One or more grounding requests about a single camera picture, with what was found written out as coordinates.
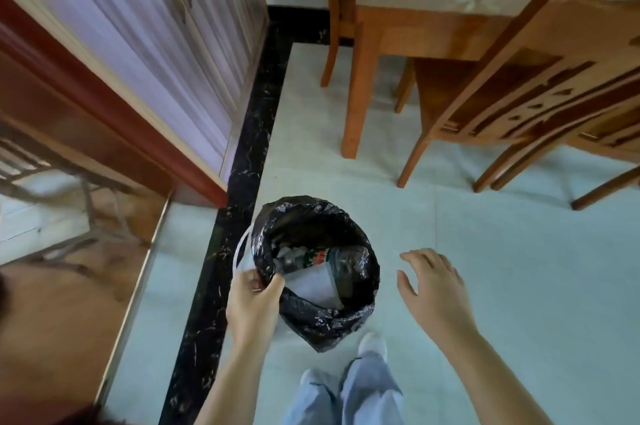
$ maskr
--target cabinet door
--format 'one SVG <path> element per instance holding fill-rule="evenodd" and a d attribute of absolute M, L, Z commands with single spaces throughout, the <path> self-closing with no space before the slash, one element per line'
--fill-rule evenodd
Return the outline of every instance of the cabinet door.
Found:
<path fill-rule="evenodd" d="M 232 128 L 176 0 L 46 0 L 68 29 L 214 171 Z"/>
<path fill-rule="evenodd" d="M 183 0 L 212 61 L 211 69 L 237 103 L 250 59 L 266 20 L 264 2 L 256 0 Z"/>

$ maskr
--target person's left hand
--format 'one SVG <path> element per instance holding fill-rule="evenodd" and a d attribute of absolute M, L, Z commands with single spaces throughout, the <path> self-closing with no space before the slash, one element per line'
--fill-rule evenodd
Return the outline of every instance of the person's left hand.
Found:
<path fill-rule="evenodd" d="M 227 304 L 234 347 L 260 346 L 267 350 L 278 322 L 282 289 L 284 277 L 279 274 L 273 276 L 266 289 L 255 269 L 234 275 Z"/>

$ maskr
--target black plastic bag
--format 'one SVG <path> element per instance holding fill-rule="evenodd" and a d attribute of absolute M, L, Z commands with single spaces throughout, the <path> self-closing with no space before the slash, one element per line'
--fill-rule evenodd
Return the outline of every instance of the black plastic bag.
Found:
<path fill-rule="evenodd" d="M 341 310 L 327 309 L 285 288 L 280 315 L 317 352 L 334 348 L 358 330 L 373 313 L 380 286 L 380 266 L 367 235 L 349 215 L 329 201 L 297 195 L 265 204 L 253 223 L 252 253 L 255 267 L 266 286 L 275 274 L 273 259 L 280 246 L 330 248 L 361 245 L 369 258 L 354 272 L 353 297 Z"/>

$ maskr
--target forearm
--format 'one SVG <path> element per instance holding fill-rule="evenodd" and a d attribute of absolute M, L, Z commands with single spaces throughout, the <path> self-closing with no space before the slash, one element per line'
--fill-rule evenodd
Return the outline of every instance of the forearm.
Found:
<path fill-rule="evenodd" d="M 551 425 L 514 373 L 478 332 L 442 346 L 482 425 Z"/>
<path fill-rule="evenodd" d="M 194 425 L 251 425 L 268 346 L 234 347 Z"/>

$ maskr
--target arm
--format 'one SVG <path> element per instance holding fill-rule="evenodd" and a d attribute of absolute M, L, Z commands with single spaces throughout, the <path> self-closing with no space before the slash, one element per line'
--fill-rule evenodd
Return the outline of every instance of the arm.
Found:
<path fill-rule="evenodd" d="M 403 253 L 418 276 L 418 293 L 398 272 L 398 290 L 413 318 L 458 373 L 483 425 L 552 425 L 491 345 L 480 335 L 465 282 L 434 250 Z"/>
<path fill-rule="evenodd" d="M 278 321 L 283 288 L 281 275 L 275 275 L 263 291 L 254 270 L 234 276 L 227 305 L 232 355 L 218 373 L 194 425 L 253 423 L 260 373 Z"/>

